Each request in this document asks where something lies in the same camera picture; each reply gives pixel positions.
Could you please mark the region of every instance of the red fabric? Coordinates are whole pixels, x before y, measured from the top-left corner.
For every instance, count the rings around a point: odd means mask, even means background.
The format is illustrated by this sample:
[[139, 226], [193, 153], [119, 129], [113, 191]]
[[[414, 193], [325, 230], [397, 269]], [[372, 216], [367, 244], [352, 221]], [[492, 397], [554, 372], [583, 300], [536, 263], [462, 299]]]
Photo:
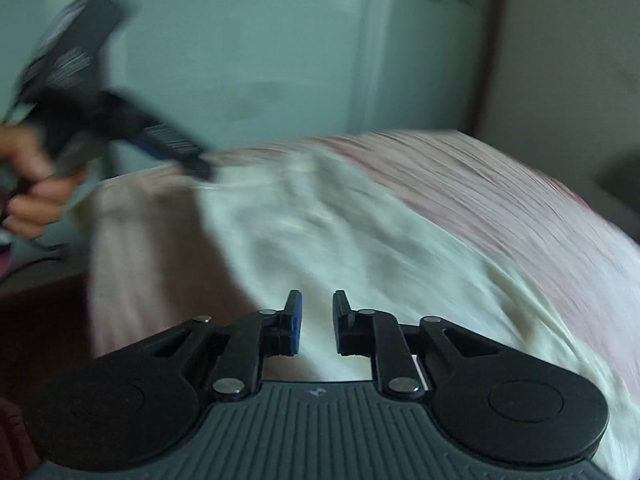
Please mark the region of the red fabric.
[[0, 398], [0, 480], [22, 478], [39, 463], [20, 408]]

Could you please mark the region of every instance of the gray wall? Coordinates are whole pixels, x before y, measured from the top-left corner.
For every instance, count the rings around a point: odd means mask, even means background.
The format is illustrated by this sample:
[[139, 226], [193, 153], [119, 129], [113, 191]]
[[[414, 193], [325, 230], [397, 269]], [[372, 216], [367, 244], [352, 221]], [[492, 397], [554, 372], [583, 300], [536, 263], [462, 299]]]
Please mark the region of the gray wall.
[[632, 235], [593, 177], [640, 149], [640, 0], [507, 0], [482, 139], [556, 177]]

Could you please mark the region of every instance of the bed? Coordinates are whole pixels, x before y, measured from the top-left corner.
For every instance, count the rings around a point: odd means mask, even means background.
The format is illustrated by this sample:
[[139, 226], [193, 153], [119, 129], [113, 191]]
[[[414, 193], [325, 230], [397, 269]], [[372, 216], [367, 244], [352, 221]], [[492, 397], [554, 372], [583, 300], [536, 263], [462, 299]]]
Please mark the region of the bed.
[[[640, 402], [640, 348], [634, 343], [640, 251], [577, 196], [458, 132], [309, 139], [213, 158], [220, 166], [243, 166], [312, 146], [330, 150], [423, 218], [530, 276], [570, 332]], [[90, 319], [96, 355], [197, 314], [226, 324], [256, 308], [203, 231], [190, 180], [173, 167], [105, 183], [95, 197], [94, 236]]]

